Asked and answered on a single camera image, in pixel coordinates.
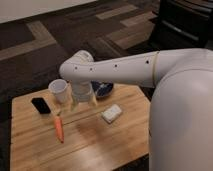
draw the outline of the floor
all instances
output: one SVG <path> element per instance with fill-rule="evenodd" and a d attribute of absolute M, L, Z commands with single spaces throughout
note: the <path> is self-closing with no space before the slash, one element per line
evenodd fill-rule
<path fill-rule="evenodd" d="M 9 170 L 12 98 L 46 88 L 80 49 L 96 61 L 151 51 L 137 45 L 146 44 L 158 6 L 157 0 L 108 0 L 0 25 L 0 170 Z"/>

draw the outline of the wood grain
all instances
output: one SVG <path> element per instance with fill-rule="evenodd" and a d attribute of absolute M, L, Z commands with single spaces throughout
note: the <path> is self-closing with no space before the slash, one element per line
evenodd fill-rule
<path fill-rule="evenodd" d="M 52 115 L 39 115 L 33 97 L 45 98 L 52 113 L 62 110 L 63 144 Z M 100 113 L 115 103 L 123 114 L 109 125 Z M 137 86 L 116 84 L 97 107 L 82 103 L 73 112 L 70 107 L 71 100 L 59 105 L 48 90 L 13 99 L 12 171 L 112 170 L 148 153 L 149 101 Z"/>

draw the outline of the orange carrot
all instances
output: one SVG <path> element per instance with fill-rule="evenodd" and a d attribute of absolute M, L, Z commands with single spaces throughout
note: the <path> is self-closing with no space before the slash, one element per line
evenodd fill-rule
<path fill-rule="evenodd" d="M 61 141 L 61 143 L 64 142 L 64 131 L 62 127 L 62 120 L 60 116 L 54 116 L 54 124 L 55 124 L 55 130 L 56 130 L 56 135 L 58 139 Z"/>

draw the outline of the chair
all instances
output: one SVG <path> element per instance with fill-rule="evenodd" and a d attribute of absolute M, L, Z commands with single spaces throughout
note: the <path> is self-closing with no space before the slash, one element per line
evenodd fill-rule
<path fill-rule="evenodd" d="M 203 48 L 213 23 L 213 0 L 161 0 L 148 40 L 155 49 Z"/>

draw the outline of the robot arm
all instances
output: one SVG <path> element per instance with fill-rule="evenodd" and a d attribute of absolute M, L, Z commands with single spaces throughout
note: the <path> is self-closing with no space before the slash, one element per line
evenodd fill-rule
<path fill-rule="evenodd" d="M 102 62 L 79 51 L 60 74 L 78 102 L 89 100 L 90 81 L 157 86 L 149 120 L 150 171 L 213 170 L 213 51 L 159 51 Z"/>
<path fill-rule="evenodd" d="M 101 81 L 155 87 L 181 59 L 205 55 L 204 49 L 184 49 L 93 62 L 91 54 L 81 50 L 61 65 L 60 75 L 73 83 Z"/>

